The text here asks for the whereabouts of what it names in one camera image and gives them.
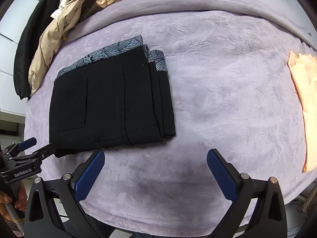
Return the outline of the black pants with patterned waistband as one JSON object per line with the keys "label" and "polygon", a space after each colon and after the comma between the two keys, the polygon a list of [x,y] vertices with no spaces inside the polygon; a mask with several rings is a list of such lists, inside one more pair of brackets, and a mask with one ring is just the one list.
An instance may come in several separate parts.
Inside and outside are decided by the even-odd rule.
{"label": "black pants with patterned waistband", "polygon": [[49,109],[56,157],[161,142],[176,134],[164,53],[142,36],[98,49],[61,69]]}

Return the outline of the black jacket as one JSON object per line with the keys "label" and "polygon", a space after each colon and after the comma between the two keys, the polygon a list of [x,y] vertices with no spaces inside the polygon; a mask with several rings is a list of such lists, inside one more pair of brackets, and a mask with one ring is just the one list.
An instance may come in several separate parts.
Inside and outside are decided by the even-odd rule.
{"label": "black jacket", "polygon": [[40,0],[28,19],[20,36],[13,64],[13,83],[20,99],[31,96],[28,81],[29,69],[39,38],[53,20],[51,14],[58,8],[60,0]]}

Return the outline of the peach folded cloth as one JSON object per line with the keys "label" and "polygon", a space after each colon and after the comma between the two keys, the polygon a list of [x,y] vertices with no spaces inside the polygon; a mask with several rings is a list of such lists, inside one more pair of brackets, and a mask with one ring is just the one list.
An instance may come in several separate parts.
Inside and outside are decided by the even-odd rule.
{"label": "peach folded cloth", "polygon": [[303,109],[306,140],[304,171],[316,168],[316,57],[290,53],[287,62]]}

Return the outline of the beige puffer jacket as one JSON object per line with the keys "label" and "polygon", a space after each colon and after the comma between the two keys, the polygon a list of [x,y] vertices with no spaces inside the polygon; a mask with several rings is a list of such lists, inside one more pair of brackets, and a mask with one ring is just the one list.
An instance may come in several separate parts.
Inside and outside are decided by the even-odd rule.
{"label": "beige puffer jacket", "polygon": [[77,24],[83,2],[84,0],[60,0],[58,8],[51,14],[53,20],[39,38],[29,69],[31,95],[40,88],[52,58],[61,46],[62,38]]}

